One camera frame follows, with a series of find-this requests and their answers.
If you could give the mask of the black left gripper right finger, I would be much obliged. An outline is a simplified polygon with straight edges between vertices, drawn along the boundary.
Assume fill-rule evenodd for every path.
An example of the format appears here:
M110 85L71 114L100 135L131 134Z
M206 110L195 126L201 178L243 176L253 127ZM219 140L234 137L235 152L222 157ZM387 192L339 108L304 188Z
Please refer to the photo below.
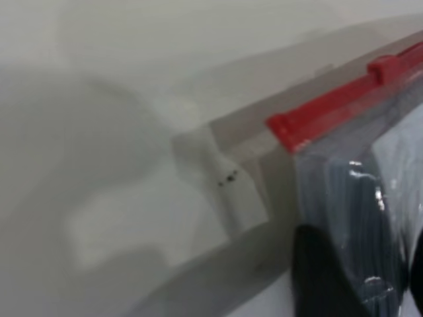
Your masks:
M422 230L416 242L410 267L410 291L414 299L422 299Z

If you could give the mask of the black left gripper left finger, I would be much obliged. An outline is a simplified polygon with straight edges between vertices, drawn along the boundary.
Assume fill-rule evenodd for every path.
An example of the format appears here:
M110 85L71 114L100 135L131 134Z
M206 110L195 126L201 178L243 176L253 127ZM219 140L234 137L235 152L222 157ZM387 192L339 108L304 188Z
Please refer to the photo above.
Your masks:
M330 238L311 225L294 234L293 301L296 316L366 315Z

